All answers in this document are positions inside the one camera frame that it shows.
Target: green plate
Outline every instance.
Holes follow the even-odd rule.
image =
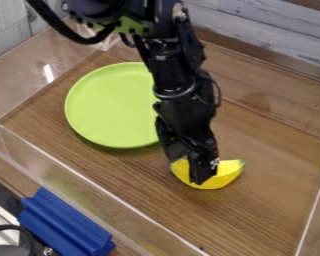
[[[76,132],[112,148],[156,143],[152,86],[152,75],[142,63],[111,65],[86,75],[66,101],[67,119]]]

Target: blue object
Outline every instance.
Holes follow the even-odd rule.
[[[64,256],[106,256],[112,234],[46,188],[23,199],[20,223]]]

